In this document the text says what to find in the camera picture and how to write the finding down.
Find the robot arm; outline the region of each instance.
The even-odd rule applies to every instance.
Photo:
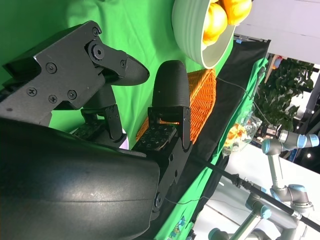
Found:
[[[0,98],[3,239],[134,239],[179,180],[193,145],[185,66],[160,66],[149,128],[132,150],[119,149],[126,136],[111,85],[144,83],[149,72],[100,33],[89,21],[6,65],[14,79]],[[73,134],[48,127],[52,110],[81,107],[85,124]]]

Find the wicker basket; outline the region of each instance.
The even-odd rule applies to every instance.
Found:
[[[216,101],[216,71],[204,69],[188,73],[191,108],[191,133],[193,143],[211,114]],[[148,117],[136,135],[141,138],[148,129]]]

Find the black cover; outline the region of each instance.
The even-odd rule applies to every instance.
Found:
[[[254,63],[266,56],[268,47],[268,42],[243,41],[241,44],[238,44],[234,41],[230,56],[218,77],[246,88]],[[243,96],[244,91],[241,88],[217,79],[216,101],[213,111],[193,146],[178,184],[173,184],[170,187],[166,195],[167,199],[178,202],[200,172],[204,169],[204,167],[200,163],[196,162],[195,159],[200,158],[204,161],[212,159],[213,152],[215,151],[220,138],[222,137]],[[220,157],[217,164],[224,169],[227,162],[228,158],[223,159]],[[212,196],[220,178],[221,176],[214,172],[211,174],[203,191],[203,196],[209,198]],[[192,217],[192,221],[196,219],[206,202],[207,200],[205,199],[199,201]],[[146,239],[153,239],[168,219],[174,207],[175,204],[165,200],[162,204],[159,217],[151,222],[150,228],[142,235],[142,237]]]
[[[4,118],[0,136],[2,240],[131,240],[148,229],[155,161]]]

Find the metal pole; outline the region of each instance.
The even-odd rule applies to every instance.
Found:
[[[270,172],[272,177],[272,188],[274,189],[284,189],[284,177],[282,174],[282,169],[280,165],[279,155],[268,155]]]

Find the ceramic bowl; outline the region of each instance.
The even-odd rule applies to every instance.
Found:
[[[233,39],[235,26],[228,25],[215,44],[202,50],[205,17],[210,0],[175,0],[172,27],[179,48],[206,69],[214,68]]]

